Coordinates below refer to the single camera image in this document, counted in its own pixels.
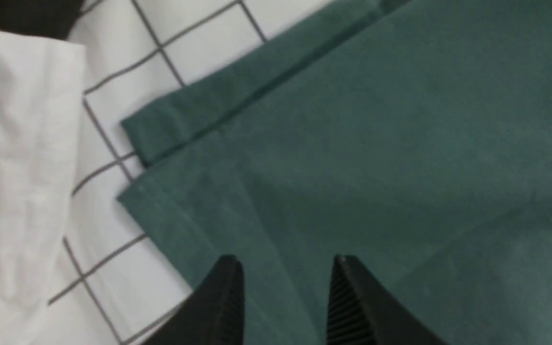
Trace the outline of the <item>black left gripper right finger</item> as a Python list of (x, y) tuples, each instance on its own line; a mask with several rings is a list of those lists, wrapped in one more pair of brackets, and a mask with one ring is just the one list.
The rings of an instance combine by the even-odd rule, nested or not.
[(329, 284), (328, 345), (444, 345), (354, 255), (336, 255)]

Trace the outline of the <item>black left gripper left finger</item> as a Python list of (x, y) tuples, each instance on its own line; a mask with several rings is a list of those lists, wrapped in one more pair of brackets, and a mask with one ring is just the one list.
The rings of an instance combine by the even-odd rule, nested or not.
[(241, 262), (222, 255), (177, 312), (145, 345), (242, 345), (245, 279)]

